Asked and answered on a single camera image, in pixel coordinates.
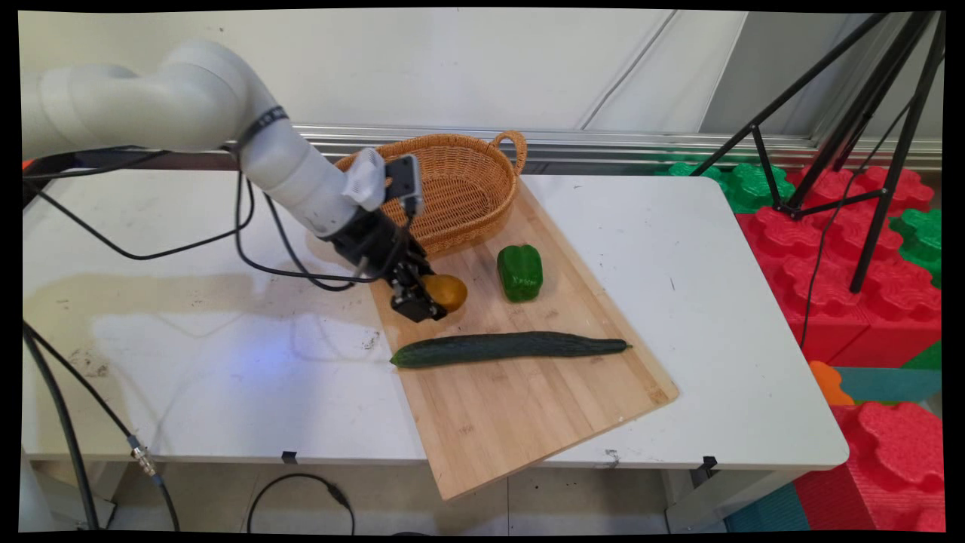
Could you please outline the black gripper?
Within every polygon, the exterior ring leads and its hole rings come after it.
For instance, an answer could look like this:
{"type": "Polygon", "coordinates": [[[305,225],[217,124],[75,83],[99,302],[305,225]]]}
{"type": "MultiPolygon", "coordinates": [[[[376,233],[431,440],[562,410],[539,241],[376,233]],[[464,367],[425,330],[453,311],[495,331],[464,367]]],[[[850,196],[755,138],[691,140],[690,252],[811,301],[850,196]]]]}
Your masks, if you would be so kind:
{"type": "Polygon", "coordinates": [[[448,310],[431,295],[428,286],[440,275],[435,275],[423,254],[411,251],[411,222],[406,219],[399,225],[381,210],[359,210],[342,229],[323,240],[355,267],[350,282],[388,281],[393,311],[414,323],[438,321],[448,315],[448,310]],[[402,270],[403,278],[399,279],[402,270]]]}

